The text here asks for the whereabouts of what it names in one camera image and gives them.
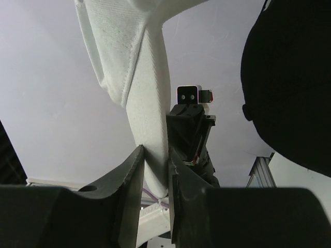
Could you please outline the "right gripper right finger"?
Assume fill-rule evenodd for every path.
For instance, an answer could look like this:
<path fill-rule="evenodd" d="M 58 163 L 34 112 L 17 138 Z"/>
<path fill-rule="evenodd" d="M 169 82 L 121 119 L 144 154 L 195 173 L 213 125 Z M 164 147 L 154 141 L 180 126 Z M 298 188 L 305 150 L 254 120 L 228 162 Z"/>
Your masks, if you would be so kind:
<path fill-rule="evenodd" d="M 169 150 L 176 247 L 330 247 L 330 222 L 303 188 L 215 188 Z"/>

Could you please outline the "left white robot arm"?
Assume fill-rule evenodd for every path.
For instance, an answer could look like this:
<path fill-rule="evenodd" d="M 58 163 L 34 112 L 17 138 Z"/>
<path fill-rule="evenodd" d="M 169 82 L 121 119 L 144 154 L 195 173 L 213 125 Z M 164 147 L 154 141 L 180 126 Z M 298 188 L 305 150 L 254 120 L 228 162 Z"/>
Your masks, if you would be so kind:
<path fill-rule="evenodd" d="M 181 160 L 204 181 L 219 187 L 215 169 L 206 148 L 216 117 L 209 114 L 206 103 L 177 104 L 167 115 L 169 145 Z M 140 210 L 137 247 L 170 231 L 169 199 L 155 199 L 155 203 Z"/>

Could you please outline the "white baseball cap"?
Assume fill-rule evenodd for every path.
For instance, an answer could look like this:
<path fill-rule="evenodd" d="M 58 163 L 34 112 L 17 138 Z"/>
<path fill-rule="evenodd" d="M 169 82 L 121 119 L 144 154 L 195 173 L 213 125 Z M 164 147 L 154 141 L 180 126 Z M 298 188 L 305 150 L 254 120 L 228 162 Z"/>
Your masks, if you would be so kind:
<path fill-rule="evenodd" d="M 158 198 L 168 193 L 171 83 L 162 26 L 199 1 L 76 1 L 84 43 L 99 85 L 127 113 L 146 149 L 144 178 Z"/>

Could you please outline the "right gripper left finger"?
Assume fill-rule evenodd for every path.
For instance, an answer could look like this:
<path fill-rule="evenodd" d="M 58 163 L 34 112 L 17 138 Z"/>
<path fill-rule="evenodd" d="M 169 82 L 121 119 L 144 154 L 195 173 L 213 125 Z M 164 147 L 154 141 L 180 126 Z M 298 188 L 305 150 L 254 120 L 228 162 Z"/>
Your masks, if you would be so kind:
<path fill-rule="evenodd" d="M 1 186 L 1 247 L 135 247 L 143 174 L 138 146 L 77 191 Z"/>

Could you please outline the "black and white cap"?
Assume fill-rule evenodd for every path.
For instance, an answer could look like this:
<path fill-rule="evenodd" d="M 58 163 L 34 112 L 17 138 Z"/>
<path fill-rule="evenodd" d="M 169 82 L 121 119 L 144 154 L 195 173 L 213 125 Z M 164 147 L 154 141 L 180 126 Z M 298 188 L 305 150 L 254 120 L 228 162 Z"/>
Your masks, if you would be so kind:
<path fill-rule="evenodd" d="M 266 1 L 243 51 L 243 112 L 260 138 L 330 176 L 330 1 Z"/>

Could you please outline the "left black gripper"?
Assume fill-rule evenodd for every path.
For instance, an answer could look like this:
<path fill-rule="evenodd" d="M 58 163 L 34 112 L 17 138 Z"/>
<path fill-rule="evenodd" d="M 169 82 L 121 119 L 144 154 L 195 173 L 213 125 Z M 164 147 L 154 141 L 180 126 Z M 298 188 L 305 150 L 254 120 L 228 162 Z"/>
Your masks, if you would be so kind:
<path fill-rule="evenodd" d="M 210 185 L 220 187 L 206 143 L 216 116 L 201 104 L 177 104 L 166 117 L 168 141 L 180 159 Z"/>

